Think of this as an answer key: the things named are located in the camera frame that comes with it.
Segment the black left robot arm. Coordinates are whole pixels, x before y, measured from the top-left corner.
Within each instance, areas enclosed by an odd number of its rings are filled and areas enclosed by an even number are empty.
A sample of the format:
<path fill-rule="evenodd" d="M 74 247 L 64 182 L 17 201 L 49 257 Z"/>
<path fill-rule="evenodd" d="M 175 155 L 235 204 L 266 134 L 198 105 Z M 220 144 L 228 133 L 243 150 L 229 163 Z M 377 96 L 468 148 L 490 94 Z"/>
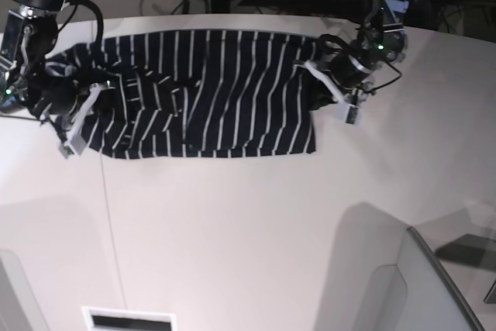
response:
<path fill-rule="evenodd" d="M 309 108 L 335 105 L 337 117 L 354 125 L 362 103 L 402 77 L 398 72 L 380 85 L 370 80 L 383 66 L 397 71 L 395 63 L 404 57 L 404 15 L 409 0 L 346 0 L 344 7 L 344 17 L 358 23 L 356 37 L 347 42 L 337 35 L 322 34 L 316 42 L 322 59 L 299 61 L 296 67 L 306 69 L 312 77 Z"/>

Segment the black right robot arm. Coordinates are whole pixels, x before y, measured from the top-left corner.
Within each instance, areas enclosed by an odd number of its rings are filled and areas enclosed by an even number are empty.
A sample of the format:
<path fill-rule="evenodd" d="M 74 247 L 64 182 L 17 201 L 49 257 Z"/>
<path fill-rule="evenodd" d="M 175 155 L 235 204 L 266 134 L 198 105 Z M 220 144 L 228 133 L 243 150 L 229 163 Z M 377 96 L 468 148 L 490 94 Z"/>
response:
<path fill-rule="evenodd" d="M 13 1 L 19 7 L 9 11 L 1 43 L 1 113 L 27 110 L 31 120 L 51 125 L 64 157 L 81 155 L 90 143 L 82 135 L 85 118 L 112 86 L 103 66 L 102 12 L 90 0 Z M 57 74 L 46 57 L 62 31 L 57 15 L 68 6 L 92 11 L 97 34 L 87 54 Z"/>

